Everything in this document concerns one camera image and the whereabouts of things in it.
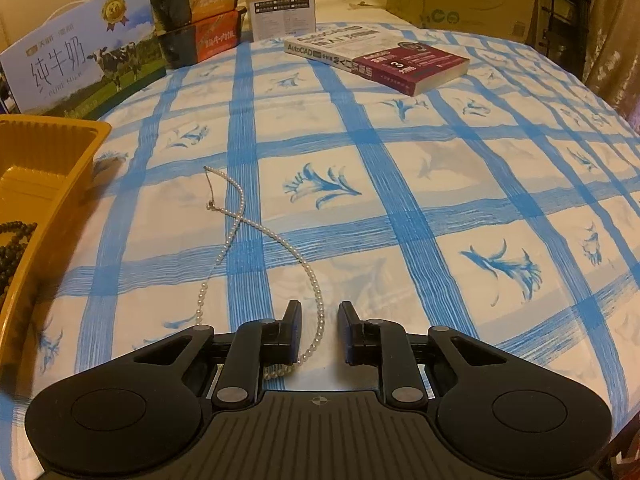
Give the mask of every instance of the curtain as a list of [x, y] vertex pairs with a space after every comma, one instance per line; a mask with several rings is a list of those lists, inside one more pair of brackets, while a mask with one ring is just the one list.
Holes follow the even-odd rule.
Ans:
[[640, 0], [593, 0], [584, 83], [640, 134]]

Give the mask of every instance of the blue flower print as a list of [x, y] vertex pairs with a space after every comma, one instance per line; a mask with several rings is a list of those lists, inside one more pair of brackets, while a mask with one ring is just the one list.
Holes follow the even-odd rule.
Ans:
[[582, 241], [582, 252], [589, 259], [592, 266], [602, 263], [602, 254], [600, 253], [600, 240], [595, 225], [591, 223], [591, 227], [587, 229], [588, 236]]
[[337, 296], [350, 298], [354, 304], [367, 303], [370, 311], [368, 314], [385, 308], [379, 298], [385, 295], [386, 257], [366, 262], [349, 262], [335, 258], [331, 260], [331, 264], [339, 276], [334, 283]]
[[349, 186], [344, 176], [344, 168], [340, 168], [337, 176], [333, 168], [329, 168], [326, 174], [328, 180], [320, 177], [311, 167], [311, 163], [308, 162], [293, 180], [285, 182], [282, 187], [285, 193], [292, 194], [290, 199], [292, 203], [313, 193], [322, 194], [316, 200], [316, 209], [320, 209], [322, 204], [340, 195], [357, 196], [362, 194]]
[[393, 99], [392, 101], [384, 101], [383, 105], [392, 106], [396, 109], [396, 113], [400, 120], [405, 123], [406, 122], [406, 113], [412, 108], [427, 108], [429, 109], [429, 105], [424, 101], [415, 100], [415, 103], [405, 103], [402, 99]]
[[578, 162], [578, 164], [581, 164], [582, 166], [587, 168], [587, 171], [589, 171], [589, 173], [598, 168], [595, 163], [591, 162], [584, 153], [572, 152], [572, 150], [569, 148], [567, 148], [566, 150], [569, 152], [569, 155], [571, 155], [574, 160]]
[[440, 41], [440, 38], [434, 36], [433, 34], [426, 32], [426, 31], [422, 31], [423, 34], [423, 38], [420, 41], [425, 41], [425, 42], [430, 42], [430, 41]]
[[274, 80], [271, 88], [269, 88], [267, 92], [271, 92], [276, 88], [293, 88], [294, 86], [300, 86], [298, 83], [301, 81], [304, 81], [304, 79], [300, 77], [300, 72], [296, 72], [284, 79]]
[[150, 345], [151, 343], [157, 343], [158, 341], [161, 341], [165, 337], [170, 336], [172, 333], [178, 332], [179, 330], [186, 328], [187, 326], [191, 326], [195, 322], [195, 319], [196, 319], [196, 315], [193, 314], [193, 316], [188, 317], [187, 319], [181, 319], [178, 321], [165, 321], [164, 323], [162, 323], [162, 326], [167, 330], [171, 330], [171, 332], [169, 332], [168, 334], [164, 334], [163, 336], [156, 337], [154, 339], [143, 339], [141, 345], [139, 346], [131, 345], [131, 347], [134, 350], [138, 350], [139, 348]]
[[124, 162], [129, 158], [129, 153], [120, 153], [120, 152], [104, 152], [102, 155], [97, 157], [94, 160], [94, 178], [114, 162], [120, 161]]
[[432, 165], [431, 165], [431, 160], [427, 160], [426, 158], [424, 158], [422, 160], [422, 165], [420, 167], [420, 170], [418, 171], [418, 178], [428, 178], [429, 180], [431, 179], [431, 170]]
[[207, 135], [209, 135], [209, 127], [196, 124], [191, 130], [184, 134], [180, 134], [180, 131], [178, 131], [177, 129], [173, 130], [173, 133], [176, 135], [176, 137], [174, 140], [168, 142], [166, 147], [188, 148], [190, 146], [195, 146]]
[[38, 350], [42, 352], [42, 364], [40, 365], [40, 373], [43, 374], [54, 363], [56, 357], [60, 353], [60, 343], [62, 342], [62, 329], [56, 338], [50, 338], [46, 330], [51, 325], [51, 319], [46, 322], [42, 329], [38, 330], [35, 323], [31, 322], [31, 329], [38, 344]]
[[610, 126], [609, 121], [597, 113], [591, 114], [591, 122], [597, 126]]
[[463, 115], [478, 115], [481, 117], [487, 117], [491, 113], [491, 109], [484, 105], [481, 105], [475, 99], [468, 99], [464, 108], [462, 108]]
[[636, 312], [627, 312], [624, 321], [616, 328], [616, 333], [640, 347], [640, 316]]
[[184, 328], [185, 325], [194, 322], [195, 319], [196, 315], [193, 314], [193, 316], [188, 317], [187, 319], [181, 319], [180, 321], [165, 321], [162, 323], [162, 326], [169, 330], [180, 330], [181, 328]]
[[505, 65], [508, 63], [508, 59], [506, 56], [503, 56], [502, 54], [496, 54], [495, 52], [483, 52], [482, 56], [485, 59], [490, 59], [491, 61], [493, 61], [492, 64], [494, 65]]
[[209, 77], [211, 74], [213, 74], [216, 71], [217, 68], [218, 68], [218, 65], [212, 65], [207, 68], [204, 68], [203, 70], [200, 70], [200, 72], [198, 72], [198, 77], [199, 78]]
[[[531, 261], [531, 258], [527, 254], [527, 251], [522, 250], [523, 257], [519, 260], [507, 260], [504, 258], [504, 254], [507, 252], [507, 241], [502, 240], [502, 248], [495, 254], [489, 256], [482, 256], [476, 252], [473, 246], [469, 246], [468, 251], [460, 251], [460, 254], [464, 254], [473, 263], [483, 270], [488, 270], [498, 283], [498, 272], [508, 276], [516, 283], [520, 285], [522, 289], [522, 297], [529, 301], [533, 297], [533, 293], [536, 290], [540, 290], [542, 285], [542, 273], [540, 268]], [[495, 300], [491, 306], [495, 306], [500, 299], [500, 290], [496, 294]]]
[[560, 108], [560, 112], [565, 117], [568, 117], [569, 119], [571, 119], [575, 123], [577, 128], [580, 128], [582, 126], [582, 121], [580, 120], [580, 117], [578, 117], [577, 114], [572, 113], [571, 111], [567, 110], [566, 108]]

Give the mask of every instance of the orange tray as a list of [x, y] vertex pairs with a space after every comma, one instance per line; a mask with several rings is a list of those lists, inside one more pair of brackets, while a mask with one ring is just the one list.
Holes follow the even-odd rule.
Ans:
[[[37, 222], [0, 308], [0, 388], [8, 394], [20, 364], [42, 283], [65, 271], [95, 152], [111, 125], [75, 119], [0, 116], [0, 223]], [[12, 234], [1, 234], [6, 245]]]

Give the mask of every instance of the book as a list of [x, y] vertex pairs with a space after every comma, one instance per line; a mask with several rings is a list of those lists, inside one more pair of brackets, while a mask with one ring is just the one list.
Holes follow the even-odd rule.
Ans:
[[465, 75], [469, 66], [465, 57], [362, 25], [285, 38], [284, 49], [411, 96]]

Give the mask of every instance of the blue plaid tablecloth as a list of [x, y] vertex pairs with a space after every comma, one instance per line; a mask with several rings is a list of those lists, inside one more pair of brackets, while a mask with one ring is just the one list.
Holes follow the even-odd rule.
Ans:
[[[363, 319], [452, 326], [580, 381], [615, 431], [640, 409], [638, 138], [527, 46], [377, 26], [468, 57], [468, 75], [411, 98], [279, 40], [242, 43], [104, 118], [114, 128], [95, 159], [95, 210], [36, 306], [17, 396], [0, 399], [5, 479], [41, 471], [24, 434], [37, 392], [193, 323], [230, 228], [205, 208], [203, 165], [240, 183], [246, 215], [297, 247], [324, 292], [320, 350], [271, 388], [375, 384], [341, 359], [335, 310], [351, 300]], [[240, 228], [209, 283], [204, 322], [217, 332], [298, 298], [302, 345], [313, 337], [305, 273], [258, 231]]]

